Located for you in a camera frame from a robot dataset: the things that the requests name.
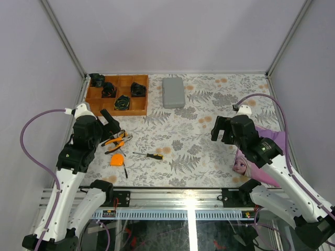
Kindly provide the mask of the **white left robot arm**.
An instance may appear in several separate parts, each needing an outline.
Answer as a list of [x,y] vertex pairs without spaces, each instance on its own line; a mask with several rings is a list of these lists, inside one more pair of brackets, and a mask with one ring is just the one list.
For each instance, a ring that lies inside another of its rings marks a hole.
[[72,213],[77,190],[95,157],[100,143],[107,139],[107,126],[91,112],[85,103],[63,112],[75,118],[73,134],[58,156],[57,170],[51,171],[33,160],[52,175],[55,185],[47,208],[34,233],[24,237],[27,250],[76,250],[79,238],[93,213],[101,206],[115,202],[113,184],[95,180],[84,199]]

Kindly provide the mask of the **small black yellow screwdriver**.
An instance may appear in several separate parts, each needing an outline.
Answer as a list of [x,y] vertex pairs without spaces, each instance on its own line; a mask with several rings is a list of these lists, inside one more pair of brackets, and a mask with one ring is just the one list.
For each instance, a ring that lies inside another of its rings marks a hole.
[[133,154],[143,155],[145,157],[152,159],[163,160],[163,156],[161,154],[138,153],[138,152],[133,152]]

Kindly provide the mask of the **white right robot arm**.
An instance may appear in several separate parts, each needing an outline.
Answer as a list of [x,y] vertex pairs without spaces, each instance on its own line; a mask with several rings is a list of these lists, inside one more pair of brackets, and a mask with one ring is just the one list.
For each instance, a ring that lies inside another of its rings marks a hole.
[[272,193],[258,180],[250,179],[239,187],[239,201],[244,206],[264,207],[288,223],[309,248],[317,249],[334,234],[334,206],[324,200],[294,169],[289,169],[283,150],[271,138],[259,135],[247,115],[232,118],[218,116],[211,131],[216,141],[235,145],[257,169],[272,177],[288,198]]

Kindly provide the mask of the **grey plastic tool case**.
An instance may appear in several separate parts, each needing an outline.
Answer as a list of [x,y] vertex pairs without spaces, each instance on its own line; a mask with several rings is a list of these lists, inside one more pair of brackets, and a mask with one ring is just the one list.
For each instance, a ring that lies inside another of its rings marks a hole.
[[185,91],[181,77],[166,77],[162,80],[163,107],[165,109],[183,108]]

